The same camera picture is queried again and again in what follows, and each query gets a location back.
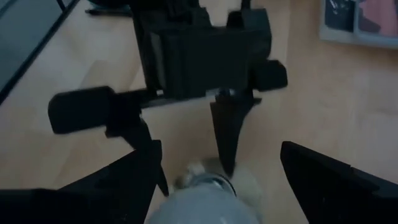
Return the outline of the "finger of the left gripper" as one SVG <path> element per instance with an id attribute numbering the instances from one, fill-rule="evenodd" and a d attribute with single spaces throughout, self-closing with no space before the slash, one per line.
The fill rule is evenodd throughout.
<path id="1" fill-rule="evenodd" d="M 249 72 L 246 89 L 234 93 L 223 90 L 210 103 L 218 157 L 227 176 L 233 176 L 235 170 L 239 134 L 244 119 L 262 101 L 253 95 L 253 91 L 277 90 L 287 85 L 286 67 L 278 60 L 268 60 L 257 64 Z"/>
<path id="2" fill-rule="evenodd" d="M 152 195 L 158 187 L 169 195 L 161 166 L 162 143 L 152 139 L 142 109 L 150 98 L 145 90 L 116 93 L 108 86 L 56 94 L 48 115 L 55 134 L 71 134 L 104 127 L 108 139 L 121 138 L 133 151 L 80 179 L 64 190 L 85 195 Z"/>

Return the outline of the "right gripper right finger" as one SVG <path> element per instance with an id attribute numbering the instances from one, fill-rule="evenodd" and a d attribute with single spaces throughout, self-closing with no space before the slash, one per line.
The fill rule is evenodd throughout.
<path id="1" fill-rule="evenodd" d="M 398 224 L 398 184 L 291 141 L 280 160 L 309 224 Z"/>

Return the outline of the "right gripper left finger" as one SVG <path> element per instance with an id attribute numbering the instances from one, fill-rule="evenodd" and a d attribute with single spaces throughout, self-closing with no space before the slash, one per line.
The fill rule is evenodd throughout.
<path id="1" fill-rule="evenodd" d="M 152 141 L 58 190 L 0 190 L 0 224 L 143 224 L 161 159 Z"/>

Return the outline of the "white lightbulb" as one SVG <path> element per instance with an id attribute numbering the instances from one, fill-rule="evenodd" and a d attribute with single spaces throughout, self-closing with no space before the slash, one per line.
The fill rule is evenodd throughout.
<path id="1" fill-rule="evenodd" d="M 153 211 L 146 224 L 261 224 L 238 197 L 232 182 L 214 173 L 198 174 Z"/>

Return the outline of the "book with landscape cover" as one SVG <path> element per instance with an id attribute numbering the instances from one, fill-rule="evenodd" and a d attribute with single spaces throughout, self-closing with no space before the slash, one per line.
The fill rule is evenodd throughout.
<path id="1" fill-rule="evenodd" d="M 320 0 L 321 40 L 398 50 L 398 0 Z"/>

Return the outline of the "black aluminium table frame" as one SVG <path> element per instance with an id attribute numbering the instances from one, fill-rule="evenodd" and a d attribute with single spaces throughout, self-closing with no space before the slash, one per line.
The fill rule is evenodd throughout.
<path id="1" fill-rule="evenodd" d="M 80 0 L 0 0 L 0 105 Z"/>

